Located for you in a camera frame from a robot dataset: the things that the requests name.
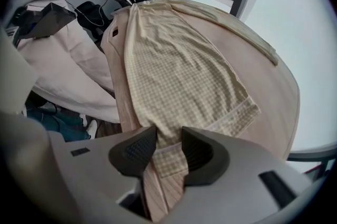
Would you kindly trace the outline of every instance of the white pants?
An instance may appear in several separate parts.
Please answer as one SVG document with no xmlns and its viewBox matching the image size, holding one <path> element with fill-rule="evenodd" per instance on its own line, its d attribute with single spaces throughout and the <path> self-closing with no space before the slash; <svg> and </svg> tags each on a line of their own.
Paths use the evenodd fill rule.
<svg viewBox="0 0 337 224">
<path fill-rule="evenodd" d="M 35 93 L 69 110 L 119 123 L 115 99 L 99 86 L 113 91 L 106 57 L 77 20 L 53 36 L 21 40 L 18 51 L 39 75 Z"/>
</svg>

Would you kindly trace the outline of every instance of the white cable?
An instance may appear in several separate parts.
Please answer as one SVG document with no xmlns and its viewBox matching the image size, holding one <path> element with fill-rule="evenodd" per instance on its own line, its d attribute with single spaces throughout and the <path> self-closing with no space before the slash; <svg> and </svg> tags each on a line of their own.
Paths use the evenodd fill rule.
<svg viewBox="0 0 337 224">
<path fill-rule="evenodd" d="M 79 13 L 81 13 L 90 23 L 92 23 L 93 25 L 96 25 L 96 26 L 103 26 L 104 25 L 104 20 L 103 20 L 103 17 L 102 17 L 102 14 L 101 14 L 101 8 L 106 4 L 106 2 L 107 2 L 108 0 L 106 0 L 105 1 L 105 3 L 102 5 L 102 6 L 100 6 L 99 7 L 99 9 L 98 9 L 98 12 L 99 12 L 99 14 L 100 14 L 100 17 L 101 17 L 101 19 L 102 19 L 102 22 L 103 22 L 103 24 L 95 24 L 95 23 L 93 23 L 92 21 L 90 21 L 89 19 L 88 19 L 88 17 L 87 16 L 85 16 L 79 9 L 77 9 L 73 4 L 71 4 L 71 3 L 69 3 L 67 0 L 66 0 L 66 2 L 69 4 L 69 5 L 71 5 L 71 7 L 73 7 L 75 10 L 77 10 Z"/>
</svg>

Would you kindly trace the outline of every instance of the table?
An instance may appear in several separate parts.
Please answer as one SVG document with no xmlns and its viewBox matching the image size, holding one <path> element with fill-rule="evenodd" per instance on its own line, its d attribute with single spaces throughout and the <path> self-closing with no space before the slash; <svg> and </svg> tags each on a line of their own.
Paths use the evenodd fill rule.
<svg viewBox="0 0 337 224">
<path fill-rule="evenodd" d="M 128 15 L 128 8 L 114 13 L 114 20 L 105 31 L 101 44 L 108 59 L 123 132 L 141 127 L 132 106 L 124 66 Z M 240 138 L 258 143 L 286 160 L 296 133 L 300 110 L 299 87 L 288 67 L 281 59 L 278 66 L 274 66 L 251 44 L 227 29 L 194 16 L 182 15 L 224 55 L 261 109 L 261 114 Z M 180 173 L 161 179 L 152 163 L 146 168 L 144 191 L 154 222 L 168 214 L 179 201 L 183 194 L 185 175 Z"/>
</svg>

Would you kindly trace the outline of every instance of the checkered garment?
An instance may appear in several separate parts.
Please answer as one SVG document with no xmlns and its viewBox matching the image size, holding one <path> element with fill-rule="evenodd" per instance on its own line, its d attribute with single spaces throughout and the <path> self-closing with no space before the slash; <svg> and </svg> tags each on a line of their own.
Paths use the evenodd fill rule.
<svg viewBox="0 0 337 224">
<path fill-rule="evenodd" d="M 126 76 L 140 124 L 158 128 L 153 162 L 162 178 L 188 169 L 181 149 L 182 126 L 236 137 L 260 114 L 228 61 L 178 10 L 199 17 L 212 16 L 216 10 L 215 23 L 225 23 L 222 15 L 229 14 L 208 6 L 210 12 L 204 7 L 198 13 L 198 8 L 191 1 L 154 0 L 134 4 L 130 10 Z M 254 45 L 259 41 L 254 34 L 250 38 Z M 258 49 L 277 63 L 268 44 Z"/>
</svg>

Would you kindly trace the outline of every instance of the white sneaker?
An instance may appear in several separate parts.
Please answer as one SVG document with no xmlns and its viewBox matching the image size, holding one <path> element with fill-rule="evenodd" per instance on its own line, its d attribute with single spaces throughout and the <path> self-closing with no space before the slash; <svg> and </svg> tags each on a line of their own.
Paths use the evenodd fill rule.
<svg viewBox="0 0 337 224">
<path fill-rule="evenodd" d="M 86 120 L 86 116 L 84 113 L 80 113 L 80 118 L 82 118 L 83 126 L 86 127 L 88 125 L 88 121 Z"/>
<path fill-rule="evenodd" d="M 96 137 L 97 132 L 97 121 L 92 120 L 86 129 L 86 132 L 90 135 L 90 140 L 94 139 Z"/>
</svg>

